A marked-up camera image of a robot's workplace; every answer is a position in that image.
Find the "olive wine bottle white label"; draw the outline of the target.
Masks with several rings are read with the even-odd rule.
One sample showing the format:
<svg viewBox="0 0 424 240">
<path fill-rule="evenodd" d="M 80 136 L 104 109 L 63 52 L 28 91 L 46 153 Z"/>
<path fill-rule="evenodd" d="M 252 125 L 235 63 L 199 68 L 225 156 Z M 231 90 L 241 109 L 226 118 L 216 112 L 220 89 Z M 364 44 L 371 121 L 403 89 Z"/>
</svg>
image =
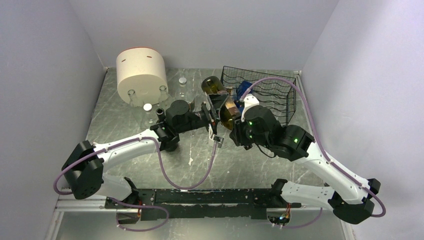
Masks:
<svg viewBox="0 0 424 240">
<path fill-rule="evenodd" d="M 213 106 L 220 107 L 217 112 L 220 122 L 231 131 L 234 125 L 233 118 L 240 117 L 241 113 L 221 80 L 216 76 L 210 76 L 202 81 L 201 89 L 207 95 L 219 95 L 217 103 L 214 103 Z"/>
</svg>

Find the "clear bottle white cap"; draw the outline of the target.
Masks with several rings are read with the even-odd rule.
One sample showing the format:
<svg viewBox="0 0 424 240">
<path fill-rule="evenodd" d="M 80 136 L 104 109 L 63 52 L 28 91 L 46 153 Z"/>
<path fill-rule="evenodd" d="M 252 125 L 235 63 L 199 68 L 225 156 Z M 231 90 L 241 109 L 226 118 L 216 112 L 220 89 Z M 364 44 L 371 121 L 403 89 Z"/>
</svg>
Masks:
<svg viewBox="0 0 424 240">
<path fill-rule="evenodd" d="M 142 107 L 142 110 L 143 112 L 140 128 L 142 130 L 146 130 L 155 125 L 158 121 L 156 113 L 157 107 L 150 103 L 145 103 Z"/>
</svg>

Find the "clear bottle black gold label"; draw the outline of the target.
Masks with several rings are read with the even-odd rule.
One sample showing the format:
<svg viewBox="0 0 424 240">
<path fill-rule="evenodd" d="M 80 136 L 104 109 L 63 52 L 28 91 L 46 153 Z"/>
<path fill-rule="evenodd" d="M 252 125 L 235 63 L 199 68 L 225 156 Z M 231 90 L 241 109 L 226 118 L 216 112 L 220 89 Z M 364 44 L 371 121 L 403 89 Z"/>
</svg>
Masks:
<svg viewBox="0 0 424 240">
<path fill-rule="evenodd" d="M 233 94 L 233 92 L 234 92 L 234 88 L 232 87 L 232 86 L 230 86 L 230 87 L 227 87 L 226 88 L 226 91 L 229 93 L 229 95 L 231 96 L 232 94 Z"/>
</svg>

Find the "dark green wine bottle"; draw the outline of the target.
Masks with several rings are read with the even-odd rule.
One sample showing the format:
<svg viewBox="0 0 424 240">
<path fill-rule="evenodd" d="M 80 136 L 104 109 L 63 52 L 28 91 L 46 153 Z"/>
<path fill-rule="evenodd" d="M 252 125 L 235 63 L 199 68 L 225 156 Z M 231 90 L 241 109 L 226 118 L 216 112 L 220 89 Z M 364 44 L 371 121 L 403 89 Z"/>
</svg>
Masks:
<svg viewBox="0 0 424 240">
<path fill-rule="evenodd" d="M 156 115 L 158 117 L 158 121 L 155 133 L 161 142 L 160 149 L 162 151 L 165 150 L 167 152 L 173 152 L 178 148 L 179 136 L 177 132 L 168 124 L 165 110 L 163 108 L 158 108 L 156 110 Z"/>
</svg>

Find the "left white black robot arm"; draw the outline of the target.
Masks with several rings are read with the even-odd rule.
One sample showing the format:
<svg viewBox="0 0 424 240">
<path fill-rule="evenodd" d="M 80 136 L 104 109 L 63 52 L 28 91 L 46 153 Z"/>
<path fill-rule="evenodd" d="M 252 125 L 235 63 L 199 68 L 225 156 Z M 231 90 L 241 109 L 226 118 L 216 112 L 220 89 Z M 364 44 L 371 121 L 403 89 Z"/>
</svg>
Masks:
<svg viewBox="0 0 424 240">
<path fill-rule="evenodd" d="M 55 180 L 53 189 L 59 195 L 73 195 L 77 200 L 99 194 L 117 198 L 126 208 L 134 207 L 139 200 L 136 187 L 128 178 L 109 176 L 106 172 L 112 167 L 136 157 L 162 151 L 172 152 L 178 147 L 179 135 L 192 130 L 206 128 L 212 154 L 208 169 L 212 168 L 217 148 L 223 138 L 217 136 L 221 107 L 228 100 L 227 93 L 207 94 L 200 111 L 192 111 L 184 100 L 175 100 L 168 109 L 158 108 L 157 123 L 136 135 L 110 143 L 91 144 L 82 141 L 72 151 L 62 166 L 60 177 L 64 177 L 70 191 L 58 189 Z"/>
</svg>

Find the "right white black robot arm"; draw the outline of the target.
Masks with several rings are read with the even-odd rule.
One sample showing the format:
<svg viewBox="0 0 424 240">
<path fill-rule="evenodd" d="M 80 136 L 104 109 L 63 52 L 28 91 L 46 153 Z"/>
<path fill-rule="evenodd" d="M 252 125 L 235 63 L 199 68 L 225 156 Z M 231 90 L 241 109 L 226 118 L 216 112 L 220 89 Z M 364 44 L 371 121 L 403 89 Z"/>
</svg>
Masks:
<svg viewBox="0 0 424 240">
<path fill-rule="evenodd" d="M 311 186 L 277 179 L 269 197 L 275 207 L 285 203 L 319 207 L 331 210 L 340 220 L 354 225 L 373 216 L 372 200 L 379 192 L 380 182 L 363 178 L 331 159 L 302 127 L 282 125 L 269 109 L 256 105 L 233 119 L 229 136 L 236 146 L 264 147 L 280 158 L 303 166 L 327 183 L 327 186 Z"/>
</svg>

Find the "clear bottle silver cap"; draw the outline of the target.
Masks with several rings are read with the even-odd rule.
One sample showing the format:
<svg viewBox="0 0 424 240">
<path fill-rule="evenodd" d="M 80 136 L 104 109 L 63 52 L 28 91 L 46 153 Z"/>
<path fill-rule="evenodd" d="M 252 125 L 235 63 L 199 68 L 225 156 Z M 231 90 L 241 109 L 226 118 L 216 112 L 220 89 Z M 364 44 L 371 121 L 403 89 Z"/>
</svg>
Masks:
<svg viewBox="0 0 424 240">
<path fill-rule="evenodd" d="M 178 79 L 179 88 L 175 93 L 175 98 L 177 100 L 184 100 L 189 104 L 195 102 L 194 91 L 189 86 L 189 82 L 185 77 L 180 77 Z"/>
</svg>

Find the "clear open-neck glass bottle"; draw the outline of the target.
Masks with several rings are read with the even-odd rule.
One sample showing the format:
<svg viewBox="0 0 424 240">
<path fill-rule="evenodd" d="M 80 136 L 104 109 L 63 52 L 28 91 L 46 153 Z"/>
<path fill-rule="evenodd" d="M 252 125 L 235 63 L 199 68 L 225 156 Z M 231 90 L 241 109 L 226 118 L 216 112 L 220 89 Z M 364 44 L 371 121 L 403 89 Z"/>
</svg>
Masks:
<svg viewBox="0 0 424 240">
<path fill-rule="evenodd" d="M 174 102 L 174 98 L 168 93 L 168 88 L 165 85 L 159 87 L 159 92 L 158 107 L 166 110 Z"/>
</svg>

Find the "clear glass bottle by container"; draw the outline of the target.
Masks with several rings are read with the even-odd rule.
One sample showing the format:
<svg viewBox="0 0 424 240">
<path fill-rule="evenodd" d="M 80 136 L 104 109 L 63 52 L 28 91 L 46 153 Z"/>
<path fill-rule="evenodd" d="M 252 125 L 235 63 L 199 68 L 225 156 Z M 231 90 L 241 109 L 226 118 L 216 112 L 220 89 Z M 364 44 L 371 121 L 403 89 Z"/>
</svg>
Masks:
<svg viewBox="0 0 424 240">
<path fill-rule="evenodd" d="M 137 93 L 134 89 L 130 89 L 127 92 L 127 95 L 129 97 L 129 105 L 131 107 L 141 107 L 143 105 L 143 101 L 138 98 Z"/>
</svg>

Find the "cream cylindrical container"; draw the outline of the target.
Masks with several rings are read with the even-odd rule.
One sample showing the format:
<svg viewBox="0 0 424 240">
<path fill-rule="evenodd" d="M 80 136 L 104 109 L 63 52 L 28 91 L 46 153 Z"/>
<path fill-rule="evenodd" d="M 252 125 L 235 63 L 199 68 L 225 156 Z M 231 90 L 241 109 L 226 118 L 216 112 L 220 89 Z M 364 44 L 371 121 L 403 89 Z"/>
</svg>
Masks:
<svg viewBox="0 0 424 240">
<path fill-rule="evenodd" d="M 144 103 L 155 105 L 161 95 L 160 87 L 167 86 L 165 61 L 162 55 L 150 47 L 132 47 L 116 57 L 117 93 L 130 103 L 128 91 Z"/>
</svg>

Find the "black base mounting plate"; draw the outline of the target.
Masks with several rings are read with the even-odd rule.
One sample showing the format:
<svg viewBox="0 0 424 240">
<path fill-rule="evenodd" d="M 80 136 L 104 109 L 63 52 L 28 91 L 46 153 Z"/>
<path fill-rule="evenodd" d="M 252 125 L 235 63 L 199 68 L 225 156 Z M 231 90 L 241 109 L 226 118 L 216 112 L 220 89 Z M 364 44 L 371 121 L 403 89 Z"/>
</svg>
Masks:
<svg viewBox="0 0 424 240">
<path fill-rule="evenodd" d="M 127 204 L 147 206 L 139 220 L 153 221 L 195 218 L 249 217 L 266 220 L 267 211 L 285 209 L 288 203 L 272 195 L 269 188 L 227 189 L 146 189 L 139 188 L 138 197 L 131 196 Z"/>
</svg>

